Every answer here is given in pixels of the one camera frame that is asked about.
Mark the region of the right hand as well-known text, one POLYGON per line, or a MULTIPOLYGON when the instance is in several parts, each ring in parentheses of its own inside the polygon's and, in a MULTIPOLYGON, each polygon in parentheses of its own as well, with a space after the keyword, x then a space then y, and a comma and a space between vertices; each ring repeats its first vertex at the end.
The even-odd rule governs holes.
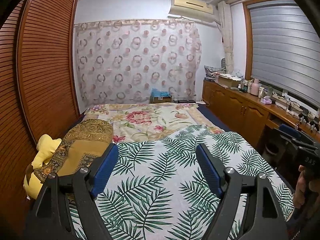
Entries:
POLYGON ((299 178, 296 185, 296 190, 293 195, 293 204, 294 207, 300 209, 305 202, 305 191, 306 191, 306 179, 305 179, 305 167, 300 165, 299 166, 299 178))

